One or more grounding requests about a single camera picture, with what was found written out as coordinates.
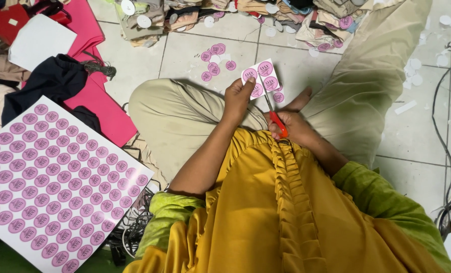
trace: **scissors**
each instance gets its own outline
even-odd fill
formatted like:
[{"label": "scissors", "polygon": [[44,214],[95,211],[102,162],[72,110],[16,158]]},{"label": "scissors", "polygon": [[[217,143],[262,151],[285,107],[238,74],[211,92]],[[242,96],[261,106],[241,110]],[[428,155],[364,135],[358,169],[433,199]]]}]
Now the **scissors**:
[{"label": "scissors", "polygon": [[272,122],[276,123],[279,126],[279,129],[281,129],[281,133],[279,134],[279,137],[282,139],[285,139],[288,137],[288,131],[286,130],[286,127],[284,126],[283,122],[278,117],[278,114],[276,114],[275,111],[272,110],[271,102],[269,101],[268,94],[265,95],[266,102],[269,106],[269,119],[271,119]]}]

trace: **red scissors handle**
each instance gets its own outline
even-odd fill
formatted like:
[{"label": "red scissors handle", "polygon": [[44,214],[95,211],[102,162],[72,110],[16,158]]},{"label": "red scissors handle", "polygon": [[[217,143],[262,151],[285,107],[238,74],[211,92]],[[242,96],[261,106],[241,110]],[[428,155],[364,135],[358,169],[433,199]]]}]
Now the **red scissors handle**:
[{"label": "red scissors handle", "polygon": [[279,126],[279,129],[281,129],[281,133],[279,134],[279,137],[282,139],[285,139],[288,137],[288,130],[286,130],[286,127],[284,126],[283,122],[278,117],[278,114],[273,111],[269,111],[269,118],[272,122],[276,123]]}]

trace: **white tile floor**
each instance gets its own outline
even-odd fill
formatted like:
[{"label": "white tile floor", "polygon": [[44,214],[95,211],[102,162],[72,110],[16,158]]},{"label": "white tile floor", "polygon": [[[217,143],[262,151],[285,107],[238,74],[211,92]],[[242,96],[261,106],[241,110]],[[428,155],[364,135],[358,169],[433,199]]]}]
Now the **white tile floor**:
[{"label": "white tile floor", "polygon": [[[119,104],[128,101],[138,84],[155,78],[183,79],[223,93],[244,67],[267,58],[276,60],[275,67],[285,89],[284,103],[288,103],[307,85],[313,87],[314,93],[318,92],[329,79],[344,50],[320,53],[313,58],[305,50],[308,46],[296,41],[294,34],[278,32],[273,38],[267,37],[264,26],[272,24],[270,18],[260,27],[251,16],[239,14],[227,14],[213,28],[205,28],[203,23],[199,23],[187,33],[164,35],[151,48],[133,48],[119,35],[120,27],[113,5],[104,0],[88,1],[106,37],[98,49],[103,59],[118,71],[113,81],[106,84],[106,91]],[[434,0],[430,14],[431,27],[423,32],[428,36],[427,44],[418,46],[412,55],[412,58],[418,58],[423,63],[419,73],[424,82],[411,90],[405,89],[398,102],[388,110],[384,139],[374,163],[399,192],[422,204],[428,213],[443,202],[447,171],[445,153],[431,120],[435,87],[446,72],[446,68],[435,66],[436,54],[451,39],[451,28],[445,29],[439,25],[441,15],[451,16],[451,0]],[[206,66],[199,55],[216,43],[225,44],[226,53],[231,54],[238,68],[228,71],[221,64],[220,75],[206,83],[200,78]],[[450,88],[451,73],[439,90],[435,117],[451,151]],[[396,115],[395,109],[412,100],[417,101],[415,107]],[[267,108],[264,100],[256,103],[262,110]]]}]

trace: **white paper sheet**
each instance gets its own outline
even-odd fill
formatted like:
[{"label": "white paper sheet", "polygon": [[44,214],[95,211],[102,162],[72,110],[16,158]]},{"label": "white paper sheet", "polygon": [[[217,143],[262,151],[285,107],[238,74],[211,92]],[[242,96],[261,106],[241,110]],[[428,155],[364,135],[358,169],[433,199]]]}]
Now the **white paper sheet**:
[{"label": "white paper sheet", "polygon": [[42,272],[72,273],[153,173],[42,96],[0,130],[0,239]]},{"label": "white paper sheet", "polygon": [[70,29],[38,14],[32,17],[18,32],[11,45],[8,60],[28,71],[49,57],[67,54],[77,34]]}]

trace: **leg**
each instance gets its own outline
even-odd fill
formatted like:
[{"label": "leg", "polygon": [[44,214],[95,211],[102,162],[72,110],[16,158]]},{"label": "leg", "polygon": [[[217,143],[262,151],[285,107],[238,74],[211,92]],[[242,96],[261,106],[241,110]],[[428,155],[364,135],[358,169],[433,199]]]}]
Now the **leg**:
[{"label": "leg", "polygon": [[404,66],[418,44],[432,0],[406,0],[372,12],[333,71],[300,113],[350,160],[371,167],[385,115],[403,91]]},{"label": "leg", "polygon": [[[168,183],[204,143],[220,121],[222,98],[170,79],[144,82],[130,97],[130,117],[148,142]],[[241,124],[252,131],[268,125],[259,109],[250,106]]]}]

